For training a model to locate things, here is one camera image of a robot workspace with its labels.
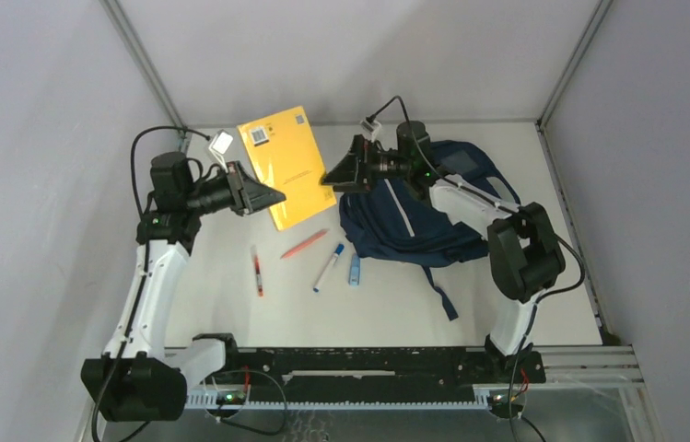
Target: blue bag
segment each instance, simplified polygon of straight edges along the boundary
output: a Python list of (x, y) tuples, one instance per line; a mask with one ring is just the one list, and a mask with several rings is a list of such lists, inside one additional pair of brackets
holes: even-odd
[[(520, 203), (491, 158), (476, 145), (438, 141), (431, 144), (431, 149), (435, 162), (473, 186), (507, 198), (489, 182), (496, 179)], [(479, 233), (464, 223), (451, 224), (447, 215), (417, 201), (400, 179), (379, 180), (369, 193), (345, 193), (339, 201), (339, 216), (359, 257), (420, 265), (428, 283), (441, 296), (448, 319), (459, 317), (448, 295), (434, 284), (430, 268), (485, 257), (488, 246)]]

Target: blue usb drive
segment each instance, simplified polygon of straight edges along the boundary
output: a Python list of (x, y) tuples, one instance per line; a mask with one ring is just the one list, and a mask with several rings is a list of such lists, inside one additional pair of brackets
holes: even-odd
[(357, 253), (353, 253), (353, 260), (350, 261), (350, 285), (358, 287), (361, 282), (361, 259)]

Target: white table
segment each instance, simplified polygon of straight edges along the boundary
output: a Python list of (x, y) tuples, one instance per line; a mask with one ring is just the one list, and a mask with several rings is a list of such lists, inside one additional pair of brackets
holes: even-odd
[[(227, 160), (250, 161), (235, 129)], [(395, 147), (395, 126), (384, 127), (382, 141)], [(562, 209), (537, 133), (531, 123), (429, 124), (432, 140), (471, 141), (491, 156), (525, 202), (542, 204), (556, 232), (569, 240)], [(323, 161), (330, 169), (345, 154), (355, 125), (313, 127)], [(216, 129), (207, 130), (213, 134)], [(194, 137), (188, 154), (211, 164), (205, 142)], [(186, 346), (198, 333), (231, 332), (241, 347), (436, 346), (482, 345), (502, 295), (488, 259), (434, 269), (460, 317), (448, 321), (439, 295), (414, 264), (361, 260), (361, 283), (347, 284), (353, 246), (339, 226), (334, 206), (292, 228), (277, 232), (268, 211), (238, 217), (229, 210), (205, 216), (174, 299), (167, 346)], [(296, 256), (280, 255), (321, 228), (329, 233)], [(312, 285), (338, 242), (340, 261), (319, 294)], [(258, 250), (265, 297), (258, 298), (250, 246)], [(567, 256), (567, 271), (557, 287), (578, 278)], [(586, 289), (548, 298), (541, 304), (532, 333), (540, 345), (601, 344)]]

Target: pink pencil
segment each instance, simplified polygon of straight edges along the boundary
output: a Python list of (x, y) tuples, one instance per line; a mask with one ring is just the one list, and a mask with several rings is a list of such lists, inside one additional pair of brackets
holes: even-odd
[(304, 250), (304, 249), (305, 249), (307, 246), (309, 246), (311, 243), (313, 243), (313, 242), (317, 241), (318, 239), (322, 238), (322, 236), (325, 235), (326, 233), (328, 233), (328, 229), (327, 229), (327, 228), (324, 228), (324, 229), (321, 230), (320, 232), (318, 232), (318, 233), (312, 235), (311, 237), (305, 239), (304, 242), (302, 242), (301, 244), (298, 244), (298, 245), (297, 245), (296, 247), (294, 247), (293, 249), (290, 249), (290, 250), (286, 251), (285, 254), (282, 255), (279, 259), (280, 259), (280, 260), (283, 260), (284, 258), (290, 258), (291, 256), (295, 255), (296, 253), (298, 253), (298, 252)]

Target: blue marker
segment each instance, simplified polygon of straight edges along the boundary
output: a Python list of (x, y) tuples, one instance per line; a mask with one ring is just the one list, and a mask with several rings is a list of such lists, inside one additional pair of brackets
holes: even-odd
[(315, 283), (315, 286), (312, 288), (312, 290), (315, 291), (315, 293), (320, 292), (320, 287), (322, 285), (323, 280), (325, 279), (326, 275), (331, 271), (331, 268), (333, 267), (334, 264), (336, 264), (336, 260), (339, 259), (339, 255), (342, 254), (342, 250), (345, 249), (345, 244), (342, 244), (341, 242), (339, 243), (338, 246), (336, 246), (336, 250), (333, 251), (333, 256), (331, 259), (328, 261), (327, 264), (325, 264), (325, 268), (322, 269), (322, 273), (320, 277), (318, 277), (318, 281)]
[(361, 282), (361, 259), (357, 253), (353, 253), (353, 260), (350, 261), (350, 285), (358, 287)]

